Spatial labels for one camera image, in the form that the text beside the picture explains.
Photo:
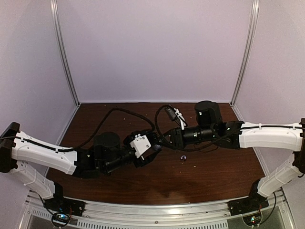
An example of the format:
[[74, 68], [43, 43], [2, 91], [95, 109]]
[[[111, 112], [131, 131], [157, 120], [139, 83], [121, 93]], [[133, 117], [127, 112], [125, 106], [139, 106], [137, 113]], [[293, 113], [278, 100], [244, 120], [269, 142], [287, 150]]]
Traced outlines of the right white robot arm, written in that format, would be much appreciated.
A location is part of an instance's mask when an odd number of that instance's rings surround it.
[[195, 104], [197, 125], [187, 126], [182, 113], [170, 105], [164, 110], [180, 127], [171, 129], [164, 136], [170, 147], [184, 150], [187, 145], [206, 142], [228, 149], [279, 148], [293, 153], [269, 175], [253, 183], [249, 197], [244, 200], [247, 210], [255, 210], [263, 198], [305, 173], [305, 121], [287, 125], [253, 124], [244, 121], [223, 122], [218, 103], [201, 101]]

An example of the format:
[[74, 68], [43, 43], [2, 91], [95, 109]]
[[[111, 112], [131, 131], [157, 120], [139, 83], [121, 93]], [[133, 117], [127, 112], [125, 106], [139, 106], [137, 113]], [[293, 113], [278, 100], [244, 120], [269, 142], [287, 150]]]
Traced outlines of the blue oval case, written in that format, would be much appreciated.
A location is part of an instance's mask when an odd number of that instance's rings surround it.
[[162, 145], [158, 145], [158, 144], [156, 144], [156, 145], [153, 146], [153, 148], [154, 148], [155, 151], [160, 151], [160, 150], [162, 150], [162, 147], [163, 147]]

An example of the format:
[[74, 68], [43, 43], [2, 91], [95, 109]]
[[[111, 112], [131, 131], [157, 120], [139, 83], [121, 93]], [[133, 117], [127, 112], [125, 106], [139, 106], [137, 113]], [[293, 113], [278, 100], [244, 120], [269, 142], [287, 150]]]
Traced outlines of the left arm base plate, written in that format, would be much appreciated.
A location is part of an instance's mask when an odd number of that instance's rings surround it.
[[63, 212], [72, 216], [81, 217], [85, 208], [85, 202], [70, 198], [45, 199], [44, 205], [53, 211]]

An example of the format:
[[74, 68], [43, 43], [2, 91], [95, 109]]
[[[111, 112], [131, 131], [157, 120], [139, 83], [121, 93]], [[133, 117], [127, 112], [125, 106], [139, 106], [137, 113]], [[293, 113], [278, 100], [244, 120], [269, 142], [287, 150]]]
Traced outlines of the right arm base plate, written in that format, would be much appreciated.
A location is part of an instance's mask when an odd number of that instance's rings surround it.
[[231, 216], [259, 211], [260, 209], [268, 206], [269, 203], [267, 200], [259, 201], [249, 198], [236, 199], [228, 202], [228, 208]]

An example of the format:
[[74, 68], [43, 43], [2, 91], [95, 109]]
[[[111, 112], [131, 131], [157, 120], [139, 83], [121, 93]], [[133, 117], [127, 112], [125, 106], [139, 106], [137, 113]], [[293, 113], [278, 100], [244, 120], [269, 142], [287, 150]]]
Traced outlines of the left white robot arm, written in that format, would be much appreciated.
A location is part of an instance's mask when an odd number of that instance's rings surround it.
[[20, 125], [13, 122], [0, 136], [0, 171], [17, 175], [45, 203], [64, 212], [69, 204], [62, 186], [44, 178], [27, 163], [47, 166], [74, 177], [95, 178], [100, 174], [110, 175], [129, 164], [143, 167], [161, 151], [157, 134], [148, 130], [132, 133], [123, 145], [120, 143], [116, 133], [104, 132], [93, 138], [89, 149], [56, 146], [20, 131]]

